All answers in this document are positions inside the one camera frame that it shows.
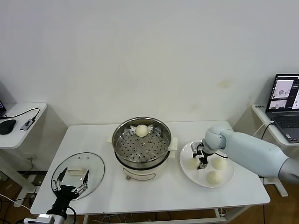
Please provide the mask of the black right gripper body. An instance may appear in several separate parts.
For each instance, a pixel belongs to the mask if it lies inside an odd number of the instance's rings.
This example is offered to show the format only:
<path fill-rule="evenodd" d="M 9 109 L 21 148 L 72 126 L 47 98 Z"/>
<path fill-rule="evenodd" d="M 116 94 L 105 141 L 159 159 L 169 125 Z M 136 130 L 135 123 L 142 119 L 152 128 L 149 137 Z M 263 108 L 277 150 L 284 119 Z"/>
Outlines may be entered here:
<path fill-rule="evenodd" d="M 211 154 L 205 151 L 205 146 L 204 144 L 201 142 L 199 143 L 199 145 L 197 146 L 197 156 L 199 159 L 204 159 L 207 158 L 208 156 L 210 156 Z"/>

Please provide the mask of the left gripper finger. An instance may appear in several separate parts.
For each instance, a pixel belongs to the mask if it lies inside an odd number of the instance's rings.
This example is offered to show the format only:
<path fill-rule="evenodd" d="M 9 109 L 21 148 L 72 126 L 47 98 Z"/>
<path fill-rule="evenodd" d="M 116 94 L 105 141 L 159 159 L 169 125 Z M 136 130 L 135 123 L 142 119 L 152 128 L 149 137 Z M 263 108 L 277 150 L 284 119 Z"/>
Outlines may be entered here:
<path fill-rule="evenodd" d="M 88 176 L 89 176 L 89 170 L 87 170 L 82 183 L 76 187 L 75 189 L 73 189 L 71 192 L 74 194 L 82 194 L 84 191 L 86 191 L 88 189 Z"/>
<path fill-rule="evenodd" d="M 53 179 L 54 188 L 53 191 L 60 191 L 61 190 L 61 183 L 63 182 L 63 178 L 66 174 L 68 168 L 65 168 L 61 173 L 59 173 L 58 177 L 56 179 Z"/>

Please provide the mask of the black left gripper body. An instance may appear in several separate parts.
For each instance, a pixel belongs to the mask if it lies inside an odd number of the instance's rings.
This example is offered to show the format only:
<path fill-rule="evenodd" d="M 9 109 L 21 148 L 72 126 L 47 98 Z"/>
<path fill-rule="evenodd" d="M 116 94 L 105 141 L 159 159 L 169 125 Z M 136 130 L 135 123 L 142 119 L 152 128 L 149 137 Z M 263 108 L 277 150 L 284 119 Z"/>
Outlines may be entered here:
<path fill-rule="evenodd" d="M 56 200 L 46 214 L 66 214 L 70 202 L 79 197 L 79 193 L 75 192 L 75 188 L 74 186 L 62 185 L 60 190 L 54 193 Z"/>

